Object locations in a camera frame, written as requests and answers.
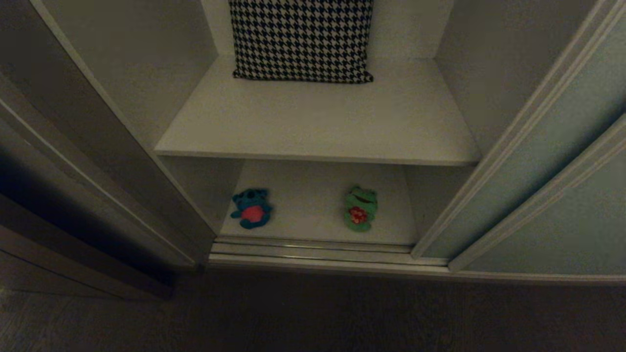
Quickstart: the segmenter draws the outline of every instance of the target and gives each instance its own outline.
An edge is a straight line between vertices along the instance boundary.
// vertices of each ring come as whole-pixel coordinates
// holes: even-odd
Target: black and white pillow
[[[228,0],[236,78],[366,83],[373,0]]]

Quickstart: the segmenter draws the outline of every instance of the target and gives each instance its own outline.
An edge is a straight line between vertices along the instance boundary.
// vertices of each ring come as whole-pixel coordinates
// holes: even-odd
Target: white shelf
[[[378,192],[376,220],[365,233],[343,220],[344,195],[355,184]],[[400,245],[419,239],[401,165],[246,160],[236,192],[247,188],[269,189],[270,222],[246,230],[227,216],[221,236]],[[234,210],[231,202],[228,213]]]
[[[156,146],[160,155],[472,165],[480,152],[436,64],[370,60],[375,81],[232,78],[219,56]]]

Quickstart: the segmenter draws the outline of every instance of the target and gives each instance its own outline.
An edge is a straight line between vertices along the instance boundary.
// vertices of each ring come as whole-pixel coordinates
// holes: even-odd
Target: closet
[[[232,78],[226,0],[31,4],[212,229],[209,263],[435,274],[467,243],[429,248],[623,11],[600,0],[375,0],[374,82],[341,85]],[[369,232],[343,223],[353,185],[378,193]],[[228,216],[247,188],[268,189],[274,207],[253,230]]]

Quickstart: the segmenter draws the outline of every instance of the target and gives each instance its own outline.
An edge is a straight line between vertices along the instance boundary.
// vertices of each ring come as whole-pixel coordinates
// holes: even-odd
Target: floor
[[[626,287],[212,269],[170,301],[0,291],[0,351],[623,351]]]

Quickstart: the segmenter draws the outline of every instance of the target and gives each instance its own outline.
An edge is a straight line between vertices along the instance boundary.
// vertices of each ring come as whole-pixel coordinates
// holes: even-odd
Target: stuffed animal
[[[267,204],[267,190],[247,189],[233,196],[233,202],[237,205],[237,211],[232,212],[233,219],[241,218],[239,222],[244,229],[261,227],[270,220],[272,207]]]
[[[354,231],[365,232],[371,229],[377,210],[376,191],[354,186],[346,196],[346,225]]]

